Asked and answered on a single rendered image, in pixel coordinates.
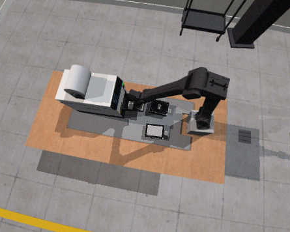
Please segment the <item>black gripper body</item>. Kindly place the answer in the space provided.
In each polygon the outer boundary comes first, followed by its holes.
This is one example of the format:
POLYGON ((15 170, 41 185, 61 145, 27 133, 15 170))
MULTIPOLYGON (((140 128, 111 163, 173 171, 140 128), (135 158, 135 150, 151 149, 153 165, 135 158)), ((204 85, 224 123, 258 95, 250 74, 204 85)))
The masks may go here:
POLYGON ((133 105, 133 109, 132 110, 134 110, 134 111, 139 111, 139 109, 142 109, 142 107, 143 107, 143 104, 141 104, 140 103, 140 105, 133 105), (137 108, 139 108, 139 109, 137 109, 137 108))

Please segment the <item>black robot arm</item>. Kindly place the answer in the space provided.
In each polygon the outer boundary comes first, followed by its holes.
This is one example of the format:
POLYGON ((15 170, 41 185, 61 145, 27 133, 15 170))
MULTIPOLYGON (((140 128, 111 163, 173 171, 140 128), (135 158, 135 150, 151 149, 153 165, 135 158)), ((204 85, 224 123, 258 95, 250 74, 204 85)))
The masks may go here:
POLYGON ((140 103, 146 104, 158 98, 180 94, 187 100, 206 97, 204 106, 196 113, 195 120, 197 119, 197 129, 209 129, 212 112, 221 100, 226 99, 229 81, 227 77, 199 67, 189 71, 188 75, 180 80, 153 89, 144 89, 143 92, 131 89, 126 95, 126 101, 134 101, 134 105, 138 106, 140 103))

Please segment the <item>white roll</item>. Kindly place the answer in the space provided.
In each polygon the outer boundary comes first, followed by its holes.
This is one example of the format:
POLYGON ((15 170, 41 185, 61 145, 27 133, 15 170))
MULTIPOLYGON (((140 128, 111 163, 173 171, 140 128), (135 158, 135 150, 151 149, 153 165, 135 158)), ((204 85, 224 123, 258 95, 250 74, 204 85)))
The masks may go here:
POLYGON ((91 71, 80 65, 72 65, 64 91, 66 93, 75 92, 85 97, 89 81, 91 78, 91 71))

